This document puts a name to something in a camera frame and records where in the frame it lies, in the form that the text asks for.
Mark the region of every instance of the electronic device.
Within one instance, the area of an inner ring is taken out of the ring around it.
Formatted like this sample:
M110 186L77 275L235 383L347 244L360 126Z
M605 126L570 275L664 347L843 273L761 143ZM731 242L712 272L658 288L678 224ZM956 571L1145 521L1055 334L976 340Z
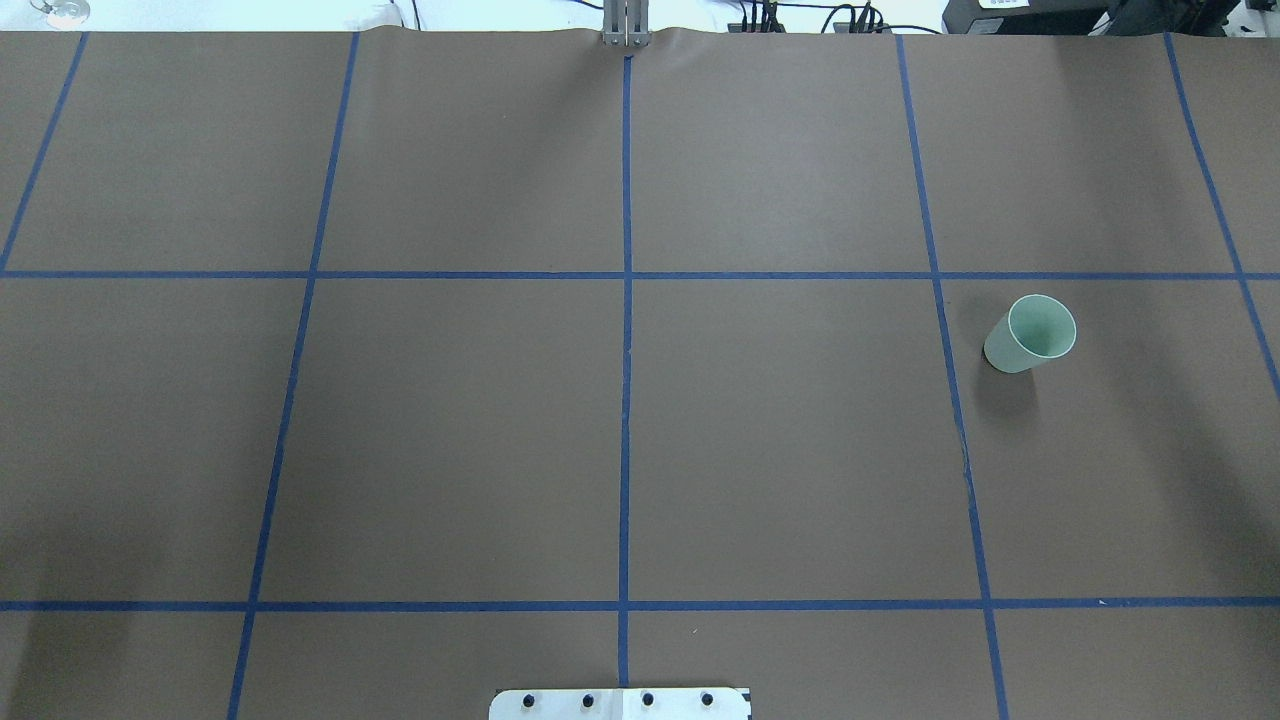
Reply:
M942 23L952 35L1089 35L1107 0L950 0Z

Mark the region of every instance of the grid square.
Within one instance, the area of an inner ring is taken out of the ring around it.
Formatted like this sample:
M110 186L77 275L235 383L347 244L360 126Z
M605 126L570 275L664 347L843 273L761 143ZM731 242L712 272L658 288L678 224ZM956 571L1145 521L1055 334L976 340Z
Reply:
M1009 714L1068 720L1280 716L1280 610L997 615Z
M302 284L0 281L0 598L244 598Z
M928 269L891 37L671 29L635 63L636 269Z
M634 336L632 598L978 594L928 282L644 282Z
M76 35L9 32L0 42L0 247L8 237L31 167L76 55Z
M1187 101L1222 210L1251 272L1280 272L1280 46L1174 36Z
M906 49L942 269L1231 270L1160 37Z
M1070 355L982 357L1021 295L1075 314ZM1280 593L1280 405L1234 282L946 283L992 592Z
M995 717L982 612L634 612L632 687L751 689L756 717Z
M239 716L486 717L499 689L617 687L612 612L259 615Z
M0 716L227 717L239 614L0 612Z
M306 268L346 35L95 35L14 269Z
M622 269L622 68L598 32L495 56L379 28L360 55L326 269Z
M262 597L616 598L621 296L321 283Z

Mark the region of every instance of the grid line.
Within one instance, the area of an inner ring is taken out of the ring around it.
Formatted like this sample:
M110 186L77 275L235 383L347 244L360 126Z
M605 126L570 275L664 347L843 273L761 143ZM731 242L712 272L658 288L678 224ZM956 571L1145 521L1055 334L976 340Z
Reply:
M49 117L45 127L45 136L40 140L40 149L36 151L36 160L31 164L31 174L27 176L27 184L22 190L18 208L13 211L13 222L9 224L9 234L4 241L4 250L0 250L0 272L9 265L9 255L13 254L13 243L18 241L18 229L22 227L22 218L27 214L27 204L31 202L31 193L36 190L36 179L40 178L40 168L45 164L45 155L49 152L49 143L54 140L54 131L58 129L58 120L63 117L63 108L67 106L67 96L72 92L72 83L76 82L76 70L79 69L81 58L84 56L84 46L88 45L88 33L81 33L79 42L76 44L76 54L72 55L72 64L67 68L67 78L63 88L54 102L54 111Z
M625 270L0 270L3 279L625 281ZM1275 282L1280 273L1078 273L1039 270L632 270L658 281L1119 281Z
M244 612L248 602L6 600L0 612ZM256 612L468 614L616 612L612 600L544 601L260 601ZM1115 596L900 600L630 600L628 612L860 612L920 610L1133 610L1155 607L1280 607L1280 596Z
M618 687L627 687L631 600L631 60L622 59L622 418L618 470Z
M338 154L342 150L342 129L347 117L347 102L351 100L351 82L356 73L356 54L360 50L360 33L351 33L351 49L347 53L347 73L342 85L342 100L338 102L338 119L334 123L333 146L329 151L329 168L325 173L324 195L320 199L320 214L316 218L316 234L311 245L311 268L307 287L302 295L302 311L298 315L298 332L293 341L293 357L289 361L289 379L284 389L284 407L280 410L280 428L275 437L275 455L271 460L271 478L266 487L266 502L262 509L262 524L259 530L257 552L253 557L253 575L250 579L248 606L244 609L244 623L241 629L239 652L236 657L236 673L232 675L230 700L227 703L227 719L236 720L239 714L241 693L244 689L244 670L248 666L248 651L253 639L253 621L257 616L259 597L262 592L262 569L266 565L266 546L271 539L271 520L275 514L275 498L280 487L280 469L284 466L284 443L289 434L289 420L293 415L293 398L298 387L298 370L302 365L302 351L306 346L307 325L311 320L311 300L315 297L316 272L320 269L320 252L324 250L324 231L329 215L329 199L333 193L334 177L338 172Z
M1196 119L1192 118L1192 106L1187 100L1187 88L1183 86L1183 73L1178 67L1178 53L1174 51L1174 36L1169 32L1165 33L1165 54L1169 55L1169 69L1174 73L1174 87L1178 90L1178 104L1181 106L1183 120L1187 123L1187 135L1190 137L1192 149L1196 151L1196 161L1199 163L1201 174L1204 176L1204 187L1208 190L1208 199L1213 204L1217 227L1222 231L1222 242L1226 243L1226 252L1231 256L1231 266L1235 268L1235 279L1240 283L1240 296L1244 299L1244 307L1249 313L1249 322L1253 323L1253 333L1258 338L1262 361L1266 363L1267 374L1271 377L1271 389L1280 398L1280 374L1276 373L1275 357L1271 355L1267 334L1262 329L1262 319L1258 316L1258 309L1253 305L1253 293L1249 292L1249 281L1244 274L1244 265L1240 264L1240 254L1235 247L1235 238L1231 237L1231 225L1228 224L1226 211L1222 210L1222 199L1217 195L1213 173L1208 169L1208 159L1204 158L1199 133L1196 132Z
M929 193L924 182L924 160L920 155L920 137L915 124L915 106L911 101L911 79L906 65L906 47L902 36L895 36L897 69L902 79L902 104L906 108L906 132L911 143L911 164L915 169L915 188L920 197L920 220L924 228L924 246L933 275L933 304L938 314L938 334L942 341L942 359L947 369L947 387L951 393L951 413L960 436L960 454L964 462L965 491L969 496L969 534L973 539L973 560L978 570L978 592L982 594L982 618L987 630L987 653L991 657L991 678L996 693L996 712L1000 720L1009 720L1009 700L1005 693L1005 670L1000 659L1000 635L996 612L991 607L991 579L987 575L987 552L982 542L982 519L978 514L978 492L973 483L973 464L969 460L969 437L964 428L964 409L960 405L960 384L956 380L955 356L951 351L951 329L947 325L946 301L942 279L937 275L938 251L933 242L933 214L929 211Z

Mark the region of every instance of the light green paper cup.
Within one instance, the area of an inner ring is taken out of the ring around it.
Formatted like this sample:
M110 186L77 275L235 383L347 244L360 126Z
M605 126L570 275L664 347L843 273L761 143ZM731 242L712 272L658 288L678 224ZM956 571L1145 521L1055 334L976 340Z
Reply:
M1047 295L1019 297L982 345L987 361L1002 373L1021 373L1071 351L1075 318Z

